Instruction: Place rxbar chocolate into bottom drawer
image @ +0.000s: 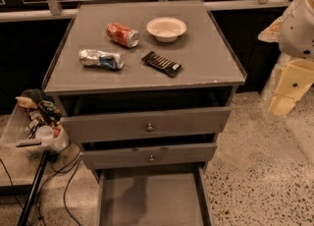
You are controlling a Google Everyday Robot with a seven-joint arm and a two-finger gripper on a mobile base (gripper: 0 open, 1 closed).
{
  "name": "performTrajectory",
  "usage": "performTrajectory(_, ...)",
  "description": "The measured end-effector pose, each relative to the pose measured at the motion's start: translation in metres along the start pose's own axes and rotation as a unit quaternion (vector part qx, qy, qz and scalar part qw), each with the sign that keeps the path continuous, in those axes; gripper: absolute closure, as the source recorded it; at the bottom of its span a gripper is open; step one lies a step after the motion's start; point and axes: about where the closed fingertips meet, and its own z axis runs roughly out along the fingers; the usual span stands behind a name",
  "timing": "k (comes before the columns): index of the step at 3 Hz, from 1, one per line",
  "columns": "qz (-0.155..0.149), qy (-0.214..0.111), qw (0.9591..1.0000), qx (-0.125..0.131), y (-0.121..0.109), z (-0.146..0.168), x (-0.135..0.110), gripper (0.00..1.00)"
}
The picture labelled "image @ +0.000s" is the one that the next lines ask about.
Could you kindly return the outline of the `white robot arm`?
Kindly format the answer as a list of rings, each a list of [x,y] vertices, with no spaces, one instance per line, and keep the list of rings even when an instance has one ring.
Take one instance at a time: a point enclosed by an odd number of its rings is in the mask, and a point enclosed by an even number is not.
[[[268,107],[275,116],[286,116],[314,84],[314,0],[292,0],[283,14],[262,30],[258,39],[277,42],[290,57]]]

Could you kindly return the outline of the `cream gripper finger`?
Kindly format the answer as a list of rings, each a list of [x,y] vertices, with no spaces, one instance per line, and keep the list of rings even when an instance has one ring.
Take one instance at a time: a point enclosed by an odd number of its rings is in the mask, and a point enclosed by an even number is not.
[[[275,19],[268,27],[258,34],[258,39],[268,43],[278,42],[281,23],[281,17]]]
[[[275,116],[286,116],[313,84],[313,61],[297,58],[288,62],[282,68],[268,112]]]

